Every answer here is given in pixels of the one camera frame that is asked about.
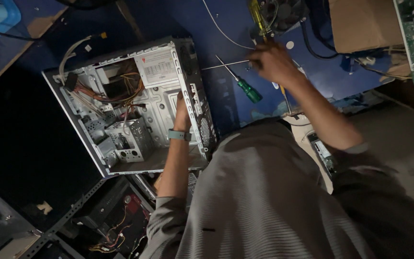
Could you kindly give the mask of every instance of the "power supply fan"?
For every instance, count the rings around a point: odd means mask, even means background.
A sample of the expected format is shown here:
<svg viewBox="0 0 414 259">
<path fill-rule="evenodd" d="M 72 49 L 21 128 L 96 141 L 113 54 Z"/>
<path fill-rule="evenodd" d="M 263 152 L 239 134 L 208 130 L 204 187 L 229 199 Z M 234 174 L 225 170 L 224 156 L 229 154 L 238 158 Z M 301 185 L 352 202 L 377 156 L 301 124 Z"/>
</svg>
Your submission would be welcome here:
<svg viewBox="0 0 414 259">
<path fill-rule="evenodd" d="M 300 21 L 308 13 L 304 0 L 266 0 L 261 4 L 261 14 L 269 28 L 277 33 L 299 27 Z"/>
</svg>

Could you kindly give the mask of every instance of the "open computer case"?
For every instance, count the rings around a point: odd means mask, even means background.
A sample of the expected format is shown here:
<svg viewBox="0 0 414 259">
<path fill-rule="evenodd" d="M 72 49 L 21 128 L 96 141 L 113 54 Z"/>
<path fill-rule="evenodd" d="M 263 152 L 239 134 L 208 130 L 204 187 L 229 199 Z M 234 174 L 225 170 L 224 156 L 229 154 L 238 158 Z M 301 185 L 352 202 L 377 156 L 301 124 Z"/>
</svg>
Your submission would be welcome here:
<svg viewBox="0 0 414 259">
<path fill-rule="evenodd" d="M 192 124 L 189 169 L 207 165 L 217 135 L 191 38 L 166 37 L 43 76 L 103 177 L 162 172 L 179 91 Z M 126 93 L 136 95 L 110 101 Z"/>
</svg>

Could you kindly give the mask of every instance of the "warning sticker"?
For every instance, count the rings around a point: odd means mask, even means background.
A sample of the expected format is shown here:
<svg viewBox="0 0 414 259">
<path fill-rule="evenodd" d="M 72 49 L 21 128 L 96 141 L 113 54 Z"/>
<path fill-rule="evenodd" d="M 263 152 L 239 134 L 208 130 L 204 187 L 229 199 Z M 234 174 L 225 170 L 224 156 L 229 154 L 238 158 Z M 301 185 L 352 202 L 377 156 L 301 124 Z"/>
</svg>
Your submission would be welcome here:
<svg viewBox="0 0 414 259">
<path fill-rule="evenodd" d="M 149 83 L 177 78 L 170 50 L 140 57 L 140 60 Z"/>
</svg>

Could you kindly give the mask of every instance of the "watch strap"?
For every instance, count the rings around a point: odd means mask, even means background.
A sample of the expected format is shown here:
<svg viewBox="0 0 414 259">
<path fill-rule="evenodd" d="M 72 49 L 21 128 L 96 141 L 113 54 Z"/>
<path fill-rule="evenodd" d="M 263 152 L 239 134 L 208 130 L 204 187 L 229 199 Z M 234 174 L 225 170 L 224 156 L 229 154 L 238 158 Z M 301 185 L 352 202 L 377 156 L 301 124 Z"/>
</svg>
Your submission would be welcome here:
<svg viewBox="0 0 414 259">
<path fill-rule="evenodd" d="M 191 141 L 191 133 L 183 132 L 183 131 L 175 131 L 173 129 L 169 129 L 168 138 L 169 139 L 181 139 L 181 140 Z"/>
</svg>

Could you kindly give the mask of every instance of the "gray striped shirt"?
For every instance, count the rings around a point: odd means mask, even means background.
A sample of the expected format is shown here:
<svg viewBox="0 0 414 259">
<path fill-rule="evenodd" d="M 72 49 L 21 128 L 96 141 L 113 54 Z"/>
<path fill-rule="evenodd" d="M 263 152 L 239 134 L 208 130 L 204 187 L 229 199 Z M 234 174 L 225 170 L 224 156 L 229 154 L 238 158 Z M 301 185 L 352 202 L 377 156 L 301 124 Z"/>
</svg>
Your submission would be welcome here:
<svg viewBox="0 0 414 259">
<path fill-rule="evenodd" d="M 140 258 L 414 257 L 414 200 L 367 152 L 333 154 L 333 193 L 279 123 L 223 141 L 186 200 L 158 198 Z"/>
</svg>

